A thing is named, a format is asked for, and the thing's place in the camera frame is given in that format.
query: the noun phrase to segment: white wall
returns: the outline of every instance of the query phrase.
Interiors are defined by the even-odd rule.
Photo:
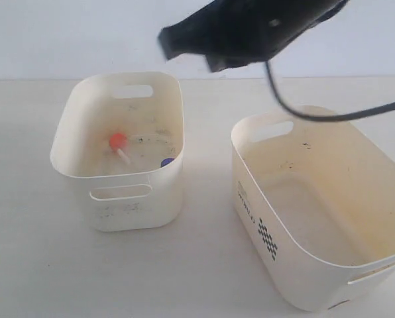
[[[259,65],[210,75],[200,57],[164,62],[159,30],[209,1],[0,0],[0,78],[77,79],[125,70],[262,77]],[[395,0],[351,0],[283,51],[275,66],[282,76],[395,75]]]

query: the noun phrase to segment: plastic storage basket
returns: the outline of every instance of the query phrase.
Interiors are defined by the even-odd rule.
[[[131,166],[109,148],[117,132],[129,137]],[[156,72],[110,74],[75,86],[50,159],[85,220],[100,231],[122,231],[159,227],[180,212],[183,148],[178,81]],[[165,158],[174,160],[161,167]]]
[[[395,163],[353,125],[257,115],[231,138],[235,208],[287,301],[329,309],[395,271]]]

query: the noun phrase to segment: small blue cap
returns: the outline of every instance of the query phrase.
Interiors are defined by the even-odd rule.
[[[162,168],[162,167],[165,167],[167,164],[169,164],[169,163],[171,163],[171,161],[173,161],[174,160],[174,158],[166,158],[166,159],[163,159],[163,161],[160,163],[160,167]]]

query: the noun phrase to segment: white table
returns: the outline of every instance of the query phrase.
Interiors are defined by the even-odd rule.
[[[331,311],[274,289],[231,203],[232,126],[277,107],[263,79],[183,81],[186,204],[169,225],[99,233],[66,199],[49,152],[75,81],[0,81],[0,317],[389,317],[395,274]],[[354,111],[395,78],[285,79],[292,103]],[[395,160],[395,113],[355,123]]]

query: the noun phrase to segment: black cable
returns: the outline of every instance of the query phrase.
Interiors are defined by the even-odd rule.
[[[320,123],[336,123],[339,121],[354,121],[356,119],[362,119],[362,118],[367,118],[375,115],[381,115],[385,113],[389,113],[391,111],[395,111],[395,102],[386,104],[386,105],[381,105],[378,107],[373,107],[370,109],[365,109],[363,111],[356,111],[354,113],[349,113],[349,114],[344,114],[344,115],[330,115],[330,116],[317,116],[317,115],[309,115],[305,113],[301,113],[299,111],[296,111],[295,109],[291,108],[280,96],[280,93],[278,92],[277,86],[274,82],[274,78],[272,76],[271,72],[271,66],[270,62],[265,62],[265,68],[266,68],[266,73],[268,76],[268,82],[270,84],[272,93],[274,97],[276,98],[277,102],[285,109],[287,112],[291,113],[293,116],[298,117],[300,119],[306,120],[306,121],[317,121]]]

